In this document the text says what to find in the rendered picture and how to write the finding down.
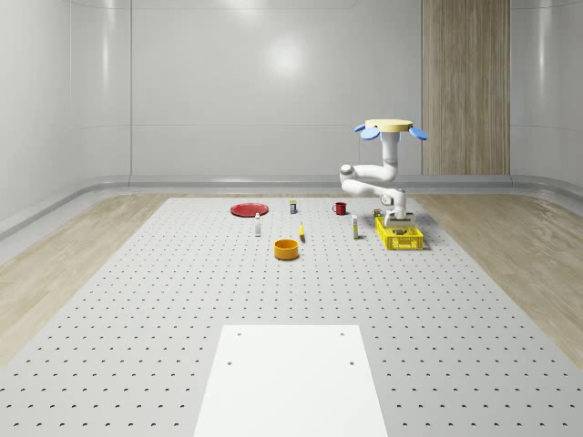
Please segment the yellow bowl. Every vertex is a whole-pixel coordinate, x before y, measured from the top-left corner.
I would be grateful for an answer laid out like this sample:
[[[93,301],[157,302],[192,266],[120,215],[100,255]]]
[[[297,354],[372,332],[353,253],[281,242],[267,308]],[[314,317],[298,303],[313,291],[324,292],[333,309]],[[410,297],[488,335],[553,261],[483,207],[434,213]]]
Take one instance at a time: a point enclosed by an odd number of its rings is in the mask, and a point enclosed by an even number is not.
[[[299,243],[293,239],[279,239],[274,242],[274,257],[292,260],[299,256]]]

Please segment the red plate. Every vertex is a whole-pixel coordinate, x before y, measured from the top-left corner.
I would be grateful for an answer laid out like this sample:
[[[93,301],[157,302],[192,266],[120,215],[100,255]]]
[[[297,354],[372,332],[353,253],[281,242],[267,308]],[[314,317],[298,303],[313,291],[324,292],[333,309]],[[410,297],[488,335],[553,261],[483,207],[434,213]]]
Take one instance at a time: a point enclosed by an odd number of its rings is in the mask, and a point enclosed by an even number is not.
[[[261,203],[240,203],[230,208],[230,212],[243,218],[254,218],[256,215],[262,216],[269,212],[269,207]]]

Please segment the yellow basket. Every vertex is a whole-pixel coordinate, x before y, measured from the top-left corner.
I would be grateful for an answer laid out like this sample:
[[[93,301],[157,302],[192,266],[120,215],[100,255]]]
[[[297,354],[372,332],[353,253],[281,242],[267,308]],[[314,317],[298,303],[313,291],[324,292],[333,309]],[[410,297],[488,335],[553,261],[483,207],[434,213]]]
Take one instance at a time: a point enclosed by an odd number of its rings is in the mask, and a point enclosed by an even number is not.
[[[390,250],[420,250],[423,248],[424,235],[412,226],[384,226],[384,218],[375,218],[375,230],[382,243]]]

